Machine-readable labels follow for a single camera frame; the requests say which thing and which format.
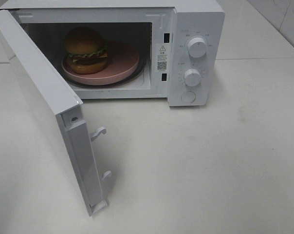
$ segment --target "burger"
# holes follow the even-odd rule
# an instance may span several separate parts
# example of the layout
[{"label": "burger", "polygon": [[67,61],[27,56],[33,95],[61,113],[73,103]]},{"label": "burger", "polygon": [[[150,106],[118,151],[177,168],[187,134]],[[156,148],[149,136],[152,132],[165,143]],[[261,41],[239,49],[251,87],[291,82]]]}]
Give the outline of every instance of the burger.
[{"label": "burger", "polygon": [[78,74],[103,70],[108,61],[107,45],[102,36],[88,27],[72,29],[64,40],[66,63]]}]

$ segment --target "microwave top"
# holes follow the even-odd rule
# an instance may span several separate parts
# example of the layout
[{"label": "microwave top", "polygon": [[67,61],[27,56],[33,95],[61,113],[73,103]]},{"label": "microwave top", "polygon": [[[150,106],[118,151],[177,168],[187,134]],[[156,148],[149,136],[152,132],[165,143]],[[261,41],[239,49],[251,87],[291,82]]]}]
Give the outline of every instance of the microwave top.
[{"label": "microwave top", "polygon": [[8,0],[1,9],[172,7],[178,12],[222,11],[216,0]]}]

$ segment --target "cheese slice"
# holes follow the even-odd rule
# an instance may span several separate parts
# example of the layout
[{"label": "cheese slice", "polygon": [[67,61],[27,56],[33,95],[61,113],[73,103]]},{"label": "cheese slice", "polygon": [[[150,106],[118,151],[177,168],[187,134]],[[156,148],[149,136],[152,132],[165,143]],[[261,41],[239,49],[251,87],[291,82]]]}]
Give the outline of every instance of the cheese slice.
[{"label": "cheese slice", "polygon": [[107,54],[107,52],[105,52],[101,56],[98,56],[96,58],[107,58],[107,57],[108,57],[108,54]]}]

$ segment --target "round button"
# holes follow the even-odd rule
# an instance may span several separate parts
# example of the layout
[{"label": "round button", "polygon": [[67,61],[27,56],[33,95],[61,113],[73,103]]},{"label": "round button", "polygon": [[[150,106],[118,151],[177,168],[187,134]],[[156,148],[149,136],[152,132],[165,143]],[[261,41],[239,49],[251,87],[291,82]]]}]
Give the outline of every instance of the round button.
[{"label": "round button", "polygon": [[200,58],[206,53],[206,40],[203,37],[195,37],[188,42],[188,52],[191,57]]},{"label": "round button", "polygon": [[191,91],[187,91],[182,94],[181,99],[183,102],[192,103],[196,99],[196,94]]},{"label": "round button", "polygon": [[189,69],[184,74],[185,84],[188,86],[196,86],[201,82],[201,75],[197,69]]}]

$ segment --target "control panel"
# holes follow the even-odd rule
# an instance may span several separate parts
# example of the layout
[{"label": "control panel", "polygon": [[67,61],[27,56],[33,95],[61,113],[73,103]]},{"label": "control panel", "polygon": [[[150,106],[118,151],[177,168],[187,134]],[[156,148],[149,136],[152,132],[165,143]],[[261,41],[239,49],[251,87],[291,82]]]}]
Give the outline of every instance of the control panel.
[{"label": "control panel", "polygon": [[205,105],[224,20],[223,12],[177,13],[170,106]]}]

